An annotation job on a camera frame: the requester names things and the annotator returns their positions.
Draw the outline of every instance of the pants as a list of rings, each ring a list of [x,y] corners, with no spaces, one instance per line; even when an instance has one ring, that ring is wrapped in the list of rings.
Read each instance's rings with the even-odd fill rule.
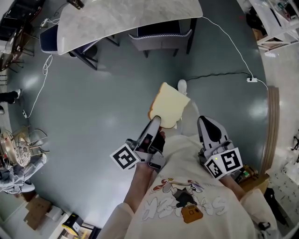
[[[199,117],[199,111],[194,101],[189,103],[184,108],[182,118],[177,122],[177,128],[162,129],[165,132],[166,137],[174,135],[185,135],[187,137],[198,134],[197,120]]]
[[[0,93],[0,102],[8,102],[9,104],[13,104],[17,97],[18,93],[15,91],[9,93]]]

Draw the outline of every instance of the power adapter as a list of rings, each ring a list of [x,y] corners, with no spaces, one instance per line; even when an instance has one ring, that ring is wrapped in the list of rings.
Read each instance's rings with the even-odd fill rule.
[[[257,82],[257,78],[249,77],[249,78],[247,78],[247,82],[249,82],[249,83]]]
[[[25,110],[23,110],[22,113],[23,113],[24,117],[27,119],[28,117],[27,117],[27,114],[26,114]]]
[[[48,18],[46,18],[45,20],[43,20],[43,22],[40,25],[40,29],[42,29],[42,27],[46,27],[48,20],[49,20]]]

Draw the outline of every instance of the hand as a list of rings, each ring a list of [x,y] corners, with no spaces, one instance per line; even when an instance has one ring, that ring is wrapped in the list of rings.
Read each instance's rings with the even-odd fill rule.
[[[163,132],[161,130],[162,130],[162,128],[159,127],[158,134],[160,134],[163,137],[163,139],[165,140],[165,132]],[[148,139],[145,139],[144,142],[143,142],[143,145],[147,148],[149,142],[150,141]],[[139,148],[138,151],[139,152],[144,152],[144,149]],[[153,170],[154,169],[152,167],[150,167],[147,163],[139,162],[139,163],[136,164],[136,171],[144,171],[145,173],[147,173],[147,172],[152,173]]]

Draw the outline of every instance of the sleeve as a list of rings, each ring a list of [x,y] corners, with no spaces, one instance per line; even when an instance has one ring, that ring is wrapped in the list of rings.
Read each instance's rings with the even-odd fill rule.
[[[271,230],[278,229],[272,210],[260,189],[254,189],[246,193],[240,203],[256,225],[260,222],[269,222]]]
[[[130,206],[126,203],[119,204],[103,229],[98,235],[98,239],[122,239],[127,233],[127,229],[131,223],[134,213]]]

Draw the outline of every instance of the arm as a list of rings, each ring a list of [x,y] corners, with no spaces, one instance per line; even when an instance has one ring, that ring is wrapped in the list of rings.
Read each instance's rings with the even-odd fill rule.
[[[136,171],[124,203],[115,208],[98,239],[122,239],[126,236],[132,217],[148,189],[152,172],[153,169],[147,163],[136,164]]]
[[[219,180],[224,186],[231,189],[237,199],[240,201],[241,198],[246,194],[245,191],[237,184],[231,176],[223,177]]]
[[[123,201],[130,206],[134,213],[148,190],[152,173],[153,168],[149,167],[147,163],[138,163],[136,165],[136,171],[130,189]]]

